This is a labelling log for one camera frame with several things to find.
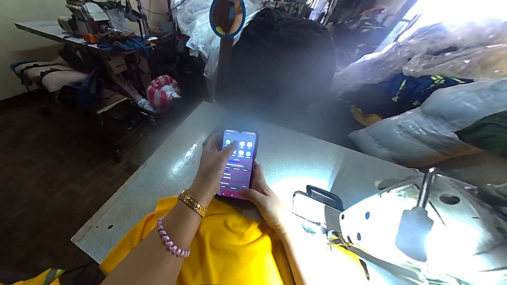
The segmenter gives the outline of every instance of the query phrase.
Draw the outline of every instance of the white plastic bag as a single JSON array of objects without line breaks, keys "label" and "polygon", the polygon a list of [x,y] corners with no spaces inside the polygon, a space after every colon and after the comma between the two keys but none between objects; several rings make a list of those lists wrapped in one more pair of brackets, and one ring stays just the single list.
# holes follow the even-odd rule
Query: white plastic bag
[{"label": "white plastic bag", "polygon": [[507,78],[435,91],[422,105],[349,134],[358,149],[407,167],[480,152],[454,131],[507,110]]},{"label": "white plastic bag", "polygon": [[[219,62],[220,38],[213,32],[209,23],[209,10],[212,0],[179,0],[174,2],[177,7],[177,21],[183,34],[190,36],[187,41],[187,47],[190,49],[190,55],[198,56],[201,54],[206,67],[204,76],[213,79]],[[244,0],[245,28],[255,17],[255,14],[262,7],[260,0]],[[234,36],[234,43],[239,40],[241,31]]]},{"label": "white plastic bag", "polygon": [[506,77],[507,45],[479,47],[437,56],[417,55],[403,66],[403,74],[414,77],[438,74],[476,81]]},{"label": "white plastic bag", "polygon": [[367,54],[336,73],[332,91],[339,96],[347,91],[355,91],[365,83],[385,81],[394,74],[402,73],[403,66],[411,58],[419,55],[435,54],[449,47],[456,47],[457,51],[462,51],[502,43],[507,44],[507,24],[499,19],[487,19],[459,26],[435,24],[422,27],[390,48],[379,53]]}]

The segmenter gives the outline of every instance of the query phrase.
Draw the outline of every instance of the phone screen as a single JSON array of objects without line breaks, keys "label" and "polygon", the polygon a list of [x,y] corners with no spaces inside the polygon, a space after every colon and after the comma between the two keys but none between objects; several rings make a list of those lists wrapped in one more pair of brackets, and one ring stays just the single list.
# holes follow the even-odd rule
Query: phone screen
[{"label": "phone screen", "polygon": [[224,175],[220,180],[219,195],[243,199],[238,190],[250,187],[254,164],[257,135],[253,132],[225,130],[222,148],[237,140],[239,148],[227,161]]}]

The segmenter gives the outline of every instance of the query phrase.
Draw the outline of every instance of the wooden floor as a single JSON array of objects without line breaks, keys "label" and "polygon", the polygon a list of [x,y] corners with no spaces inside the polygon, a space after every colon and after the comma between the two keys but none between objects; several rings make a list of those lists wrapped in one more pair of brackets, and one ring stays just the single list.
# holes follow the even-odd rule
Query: wooden floor
[{"label": "wooden floor", "polygon": [[[41,106],[49,106],[49,111],[41,111]],[[192,108],[187,109],[167,127],[133,134],[123,161],[117,163],[111,143],[116,138],[108,137],[111,132],[93,117],[54,109],[44,96],[2,103],[0,283],[92,262],[70,238]],[[98,284],[102,279],[92,264],[64,276],[62,283]]]}]

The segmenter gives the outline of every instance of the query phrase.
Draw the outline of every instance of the hand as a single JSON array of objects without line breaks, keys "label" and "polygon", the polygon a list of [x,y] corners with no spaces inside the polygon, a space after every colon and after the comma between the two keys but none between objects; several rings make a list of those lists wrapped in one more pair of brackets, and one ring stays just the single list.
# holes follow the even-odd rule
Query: hand
[{"label": "hand", "polygon": [[286,232],[284,220],[288,213],[266,183],[261,165],[254,162],[253,169],[253,189],[240,189],[239,195],[253,202],[269,226],[283,235]]},{"label": "hand", "polygon": [[213,196],[218,193],[220,180],[224,176],[225,165],[232,153],[238,148],[238,142],[234,141],[219,151],[220,139],[220,134],[214,134],[204,145],[199,170],[194,182],[188,189],[190,195],[206,206]]}]

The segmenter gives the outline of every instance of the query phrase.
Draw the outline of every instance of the pink beaded bracelet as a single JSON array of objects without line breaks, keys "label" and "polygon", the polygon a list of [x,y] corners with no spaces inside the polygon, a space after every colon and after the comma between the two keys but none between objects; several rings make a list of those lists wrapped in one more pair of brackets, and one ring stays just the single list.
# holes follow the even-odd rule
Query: pink beaded bracelet
[{"label": "pink beaded bracelet", "polygon": [[176,254],[179,257],[187,257],[190,255],[190,248],[187,251],[183,251],[181,248],[178,248],[176,245],[172,243],[172,241],[169,240],[169,236],[167,235],[166,231],[164,230],[164,226],[162,226],[162,220],[164,218],[159,218],[157,221],[157,230],[159,231],[160,237],[164,241],[165,246],[168,250],[172,251],[174,254]]}]

